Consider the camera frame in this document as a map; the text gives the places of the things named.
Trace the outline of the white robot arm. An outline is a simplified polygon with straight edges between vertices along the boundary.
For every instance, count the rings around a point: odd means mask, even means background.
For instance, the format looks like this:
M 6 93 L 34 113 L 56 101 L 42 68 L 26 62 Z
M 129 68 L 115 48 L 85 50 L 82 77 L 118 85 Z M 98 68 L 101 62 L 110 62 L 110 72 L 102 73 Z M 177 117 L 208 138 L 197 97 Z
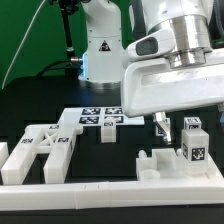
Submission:
M 131 0 L 134 42 L 121 43 L 121 13 L 109 0 L 81 0 L 88 47 L 80 80 L 118 85 L 128 117 L 152 114 L 171 140 L 167 112 L 218 105 L 224 110 L 224 47 L 214 49 L 208 25 L 218 0 Z

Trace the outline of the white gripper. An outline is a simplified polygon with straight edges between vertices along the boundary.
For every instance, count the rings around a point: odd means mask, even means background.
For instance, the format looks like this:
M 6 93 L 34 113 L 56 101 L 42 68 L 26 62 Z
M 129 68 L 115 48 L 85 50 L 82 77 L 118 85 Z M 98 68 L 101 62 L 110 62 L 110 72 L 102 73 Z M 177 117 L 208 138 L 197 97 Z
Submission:
M 136 43 L 128 46 L 121 106 L 128 117 L 153 114 L 153 121 L 169 145 L 171 131 L 164 112 L 224 102 L 224 48 L 207 53 L 203 65 L 172 69 L 165 55 L 175 47 L 173 30 L 161 29 L 146 38 L 154 40 L 158 50 L 140 56 Z

